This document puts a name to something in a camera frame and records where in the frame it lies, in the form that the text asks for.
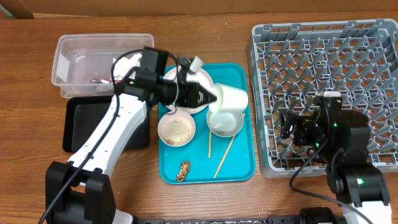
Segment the white plastic cup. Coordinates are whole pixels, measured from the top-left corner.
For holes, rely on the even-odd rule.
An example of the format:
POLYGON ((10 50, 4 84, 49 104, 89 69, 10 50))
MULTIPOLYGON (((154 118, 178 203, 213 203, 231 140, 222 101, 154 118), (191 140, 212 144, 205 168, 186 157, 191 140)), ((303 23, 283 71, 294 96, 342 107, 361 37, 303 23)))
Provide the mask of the white plastic cup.
POLYGON ((208 105, 209 110, 212 112, 243 112, 248 106, 248 94, 242 89, 215 83, 211 92, 216 96, 216 101, 208 105))

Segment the grey-green bowl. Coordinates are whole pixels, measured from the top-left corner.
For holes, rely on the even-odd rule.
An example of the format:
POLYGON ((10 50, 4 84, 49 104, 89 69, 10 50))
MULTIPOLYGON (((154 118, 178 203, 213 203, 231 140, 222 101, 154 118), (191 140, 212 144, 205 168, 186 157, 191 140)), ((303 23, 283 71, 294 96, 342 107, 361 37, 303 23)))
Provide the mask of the grey-green bowl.
POLYGON ((213 134, 224 138, 232 137, 243 127, 243 110, 218 110, 209 105, 206 123, 213 134))

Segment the red snack wrapper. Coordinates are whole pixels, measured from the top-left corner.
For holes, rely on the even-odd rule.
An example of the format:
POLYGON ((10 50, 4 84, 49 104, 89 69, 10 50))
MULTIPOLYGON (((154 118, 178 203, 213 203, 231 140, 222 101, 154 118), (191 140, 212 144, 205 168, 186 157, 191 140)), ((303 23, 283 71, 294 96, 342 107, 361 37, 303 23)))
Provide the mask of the red snack wrapper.
POLYGON ((104 79, 104 78, 91 78, 90 82, 97 83, 97 84, 115 84, 115 83, 117 83, 117 81, 112 81, 112 79, 104 79))

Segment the white tissue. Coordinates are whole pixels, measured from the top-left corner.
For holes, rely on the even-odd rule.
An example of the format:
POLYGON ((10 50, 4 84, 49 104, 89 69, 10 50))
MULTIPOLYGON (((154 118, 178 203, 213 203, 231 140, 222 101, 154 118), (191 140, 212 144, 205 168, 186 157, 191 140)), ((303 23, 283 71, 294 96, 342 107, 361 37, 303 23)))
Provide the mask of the white tissue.
POLYGON ((132 67, 139 67, 141 57, 142 54, 137 53, 134 54, 131 58, 123 57, 119 61, 116 61, 116 59, 114 58, 113 63, 115 63, 115 67, 113 73, 115 81, 122 80, 132 67))

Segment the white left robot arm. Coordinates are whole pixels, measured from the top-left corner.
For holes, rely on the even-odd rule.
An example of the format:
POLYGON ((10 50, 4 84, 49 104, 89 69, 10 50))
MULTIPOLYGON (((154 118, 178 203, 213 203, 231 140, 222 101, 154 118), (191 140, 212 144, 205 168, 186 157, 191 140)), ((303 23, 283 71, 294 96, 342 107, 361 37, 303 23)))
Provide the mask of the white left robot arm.
POLYGON ((217 97, 197 82, 126 80, 115 85, 111 104, 86 143, 45 175, 46 210, 39 222, 132 223, 116 208, 110 177, 128 140, 153 104, 196 108, 217 97))

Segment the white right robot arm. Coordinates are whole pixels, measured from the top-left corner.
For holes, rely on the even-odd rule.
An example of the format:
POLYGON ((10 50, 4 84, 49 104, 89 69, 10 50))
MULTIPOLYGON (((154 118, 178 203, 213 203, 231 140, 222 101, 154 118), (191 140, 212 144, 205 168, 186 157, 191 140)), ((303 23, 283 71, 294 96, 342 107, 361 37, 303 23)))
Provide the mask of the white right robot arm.
POLYGON ((392 223, 390 195, 382 172, 368 162, 370 127, 367 117, 344 110, 341 100, 318 102, 310 116, 293 111, 279 113, 282 139, 293 137, 295 146, 310 146, 326 164, 329 202, 339 205, 347 223, 392 223))

